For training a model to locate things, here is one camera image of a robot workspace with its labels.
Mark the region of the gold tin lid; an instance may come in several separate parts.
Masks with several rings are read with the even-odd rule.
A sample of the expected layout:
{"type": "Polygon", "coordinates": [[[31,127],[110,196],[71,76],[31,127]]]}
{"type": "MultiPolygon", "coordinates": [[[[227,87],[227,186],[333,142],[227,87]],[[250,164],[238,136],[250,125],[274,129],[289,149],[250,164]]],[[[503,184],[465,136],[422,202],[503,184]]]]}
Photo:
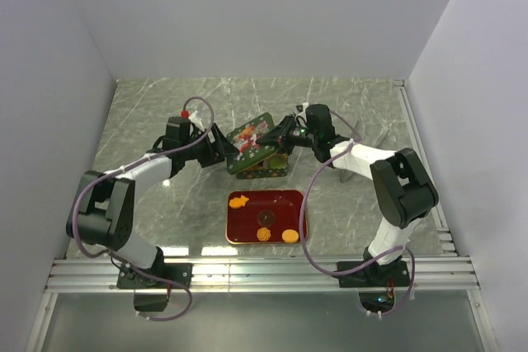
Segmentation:
{"type": "Polygon", "coordinates": [[[276,153],[276,148],[257,143],[274,127],[272,115],[265,112],[228,133],[228,141],[238,150],[234,157],[227,160],[228,174],[236,175],[276,153]]]}

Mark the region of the green cookie tin box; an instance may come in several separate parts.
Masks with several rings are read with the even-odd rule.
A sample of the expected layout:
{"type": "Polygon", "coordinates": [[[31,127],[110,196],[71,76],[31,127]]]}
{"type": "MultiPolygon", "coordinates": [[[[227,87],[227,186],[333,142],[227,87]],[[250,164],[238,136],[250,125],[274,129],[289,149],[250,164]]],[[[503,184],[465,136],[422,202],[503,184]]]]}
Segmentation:
{"type": "Polygon", "coordinates": [[[239,172],[236,178],[239,180],[277,178],[288,174],[288,156],[283,153],[276,153],[265,160],[239,172]]]}

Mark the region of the red lacquer tray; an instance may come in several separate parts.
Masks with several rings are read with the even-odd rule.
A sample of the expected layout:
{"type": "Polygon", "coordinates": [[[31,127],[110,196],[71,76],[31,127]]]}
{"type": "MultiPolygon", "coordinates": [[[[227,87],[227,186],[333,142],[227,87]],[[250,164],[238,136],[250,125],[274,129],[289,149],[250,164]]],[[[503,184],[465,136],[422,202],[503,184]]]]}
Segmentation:
{"type": "Polygon", "coordinates": [[[299,217],[303,199],[303,193],[298,190],[234,191],[227,198],[227,241],[233,245],[281,244],[285,243],[281,234],[286,229],[296,230],[299,239],[307,237],[307,219],[299,217]],[[247,196],[249,201],[241,209],[231,209],[229,200],[240,195],[247,196]],[[271,238],[267,242],[257,240],[257,230],[262,227],[271,230],[271,238]]]}

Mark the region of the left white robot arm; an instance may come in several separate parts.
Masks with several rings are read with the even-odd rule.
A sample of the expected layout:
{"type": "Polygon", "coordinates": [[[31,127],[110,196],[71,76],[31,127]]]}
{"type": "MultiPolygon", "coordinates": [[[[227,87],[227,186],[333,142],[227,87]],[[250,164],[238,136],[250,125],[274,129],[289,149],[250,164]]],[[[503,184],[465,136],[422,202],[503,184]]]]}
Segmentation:
{"type": "Polygon", "coordinates": [[[168,119],[165,134],[136,162],[106,172],[83,174],[66,233],[81,244],[101,246],[137,269],[146,287],[169,277],[163,250],[133,231],[137,199],[150,187],[174,177],[187,162],[206,168],[238,155],[216,124],[209,129],[187,115],[168,119]]]}

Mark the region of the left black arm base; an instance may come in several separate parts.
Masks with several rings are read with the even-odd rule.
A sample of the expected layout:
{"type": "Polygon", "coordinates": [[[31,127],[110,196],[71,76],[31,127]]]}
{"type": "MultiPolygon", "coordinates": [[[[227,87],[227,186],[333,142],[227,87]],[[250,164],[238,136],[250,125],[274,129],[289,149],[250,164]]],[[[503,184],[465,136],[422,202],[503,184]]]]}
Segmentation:
{"type": "Polygon", "coordinates": [[[136,314],[148,321],[172,321],[187,314],[193,303],[191,293],[192,263],[162,263],[150,270],[122,265],[116,281],[120,291],[132,291],[136,314]],[[168,317],[162,313],[168,308],[172,292],[182,291],[187,296],[184,308],[168,317]]]}

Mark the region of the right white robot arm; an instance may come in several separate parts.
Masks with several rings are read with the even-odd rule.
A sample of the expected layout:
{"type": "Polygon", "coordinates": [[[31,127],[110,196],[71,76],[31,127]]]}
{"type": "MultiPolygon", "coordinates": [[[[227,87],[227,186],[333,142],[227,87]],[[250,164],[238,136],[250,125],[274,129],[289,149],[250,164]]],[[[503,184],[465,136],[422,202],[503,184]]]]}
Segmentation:
{"type": "Polygon", "coordinates": [[[411,148],[399,151],[366,146],[338,134],[333,125],[337,112],[324,104],[298,105],[274,129],[258,140],[291,154],[296,147],[311,148],[321,174],[332,168],[349,171],[372,181],[382,219],[366,248],[364,262],[351,270],[326,270],[313,257],[304,256],[317,271],[332,277],[363,270],[365,280],[381,285],[392,275],[392,264],[407,251],[414,229],[439,203],[439,195],[420,157],[411,148]]]}

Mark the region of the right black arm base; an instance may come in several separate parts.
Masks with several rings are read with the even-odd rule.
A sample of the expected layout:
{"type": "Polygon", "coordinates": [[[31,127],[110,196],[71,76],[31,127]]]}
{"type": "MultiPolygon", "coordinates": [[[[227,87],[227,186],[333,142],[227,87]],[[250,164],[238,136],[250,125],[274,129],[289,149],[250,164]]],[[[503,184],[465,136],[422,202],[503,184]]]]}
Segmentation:
{"type": "Polygon", "coordinates": [[[388,265],[375,262],[353,274],[338,276],[341,289],[359,289],[361,308],[366,314],[383,317],[407,301],[413,291],[415,265],[411,269],[401,258],[388,265]]]}

